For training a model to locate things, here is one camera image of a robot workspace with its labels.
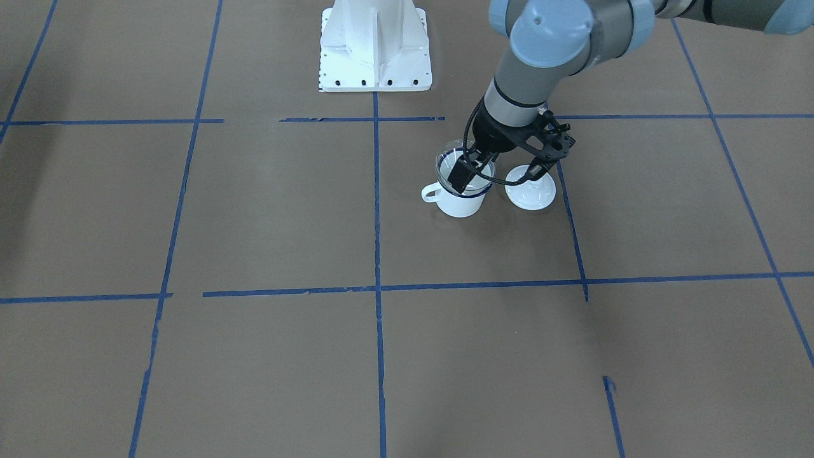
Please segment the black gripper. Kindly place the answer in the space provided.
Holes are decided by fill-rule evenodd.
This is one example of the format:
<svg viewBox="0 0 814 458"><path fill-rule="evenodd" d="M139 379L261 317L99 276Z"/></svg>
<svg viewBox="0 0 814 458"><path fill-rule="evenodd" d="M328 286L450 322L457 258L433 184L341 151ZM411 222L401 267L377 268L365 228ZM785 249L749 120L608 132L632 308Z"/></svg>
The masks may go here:
<svg viewBox="0 0 814 458"><path fill-rule="evenodd" d="M453 195L485 194L493 185L496 171L494 160L486 159L516 148L514 137L518 127L497 121L486 110L485 102L478 102L471 128L476 150L474 159L465 157L464 153L447 153L447 191Z"/></svg>

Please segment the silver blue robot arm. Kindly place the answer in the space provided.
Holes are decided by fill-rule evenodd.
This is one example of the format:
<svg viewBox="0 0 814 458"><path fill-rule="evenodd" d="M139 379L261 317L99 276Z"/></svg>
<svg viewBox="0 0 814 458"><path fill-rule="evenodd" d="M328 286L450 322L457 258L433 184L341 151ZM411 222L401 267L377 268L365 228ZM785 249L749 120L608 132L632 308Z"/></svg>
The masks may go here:
<svg viewBox="0 0 814 458"><path fill-rule="evenodd" d="M509 48L439 182L458 195L475 179L492 184L486 165L517 148L533 159L520 179L502 184L540 179L574 144L568 125L544 109L558 82L639 49L657 18L792 35L810 28L812 15L811 1L492 1L491 26Z"/></svg>

